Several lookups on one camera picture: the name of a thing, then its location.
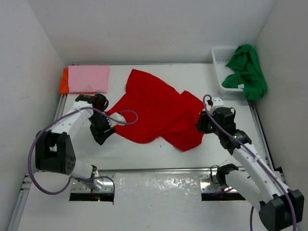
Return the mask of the orange t shirt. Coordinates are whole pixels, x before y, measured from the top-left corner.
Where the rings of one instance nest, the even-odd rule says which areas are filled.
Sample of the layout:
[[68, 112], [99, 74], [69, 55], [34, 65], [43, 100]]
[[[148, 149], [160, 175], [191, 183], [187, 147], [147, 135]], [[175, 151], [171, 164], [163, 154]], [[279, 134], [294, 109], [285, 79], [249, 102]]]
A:
[[[68, 85], [68, 67], [63, 69], [63, 74], [60, 82], [60, 88], [59, 88], [59, 94], [60, 95], [66, 95], [73, 93], [69, 90]], [[95, 94], [95, 92], [74, 92], [74, 94]]]

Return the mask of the pink t shirt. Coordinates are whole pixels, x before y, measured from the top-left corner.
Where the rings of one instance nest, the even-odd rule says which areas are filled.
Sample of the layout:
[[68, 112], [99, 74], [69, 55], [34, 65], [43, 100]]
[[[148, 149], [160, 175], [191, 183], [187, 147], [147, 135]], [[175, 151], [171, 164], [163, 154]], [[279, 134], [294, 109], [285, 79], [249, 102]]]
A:
[[69, 66], [69, 93], [107, 93], [110, 69], [109, 65]]

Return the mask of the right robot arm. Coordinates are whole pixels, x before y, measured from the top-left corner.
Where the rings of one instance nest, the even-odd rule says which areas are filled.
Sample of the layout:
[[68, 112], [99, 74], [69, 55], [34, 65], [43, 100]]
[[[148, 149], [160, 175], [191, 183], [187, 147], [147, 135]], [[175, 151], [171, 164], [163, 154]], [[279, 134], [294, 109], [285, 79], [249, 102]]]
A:
[[217, 107], [213, 112], [202, 110], [196, 123], [197, 130], [218, 136], [221, 146], [245, 169], [234, 164], [217, 169], [220, 186], [235, 189], [258, 212], [263, 226], [269, 231], [281, 231], [303, 219], [304, 196], [300, 190], [291, 190], [257, 154], [248, 135], [237, 129], [235, 110]]

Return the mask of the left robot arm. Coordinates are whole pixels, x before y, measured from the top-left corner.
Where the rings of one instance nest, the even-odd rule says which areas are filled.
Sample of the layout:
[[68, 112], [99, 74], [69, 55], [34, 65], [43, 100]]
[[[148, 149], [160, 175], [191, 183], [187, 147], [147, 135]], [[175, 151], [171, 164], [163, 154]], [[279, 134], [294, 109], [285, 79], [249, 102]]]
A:
[[35, 164], [39, 170], [69, 175], [79, 179], [95, 177], [94, 165], [77, 160], [72, 140], [82, 125], [89, 121], [94, 140], [103, 143], [115, 129], [112, 121], [104, 117], [109, 101], [101, 94], [79, 95], [66, 117], [43, 132], [35, 147]]

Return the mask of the red t shirt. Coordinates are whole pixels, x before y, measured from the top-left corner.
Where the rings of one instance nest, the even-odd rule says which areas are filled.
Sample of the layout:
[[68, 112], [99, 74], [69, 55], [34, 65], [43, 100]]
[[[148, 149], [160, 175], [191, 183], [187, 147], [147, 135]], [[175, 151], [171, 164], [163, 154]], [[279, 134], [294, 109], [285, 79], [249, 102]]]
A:
[[133, 125], [116, 126], [116, 133], [136, 143], [149, 143], [162, 137], [185, 152], [199, 146], [203, 134], [196, 122], [203, 103], [188, 91], [178, 93], [161, 79], [133, 69], [126, 93], [108, 114], [120, 112]]

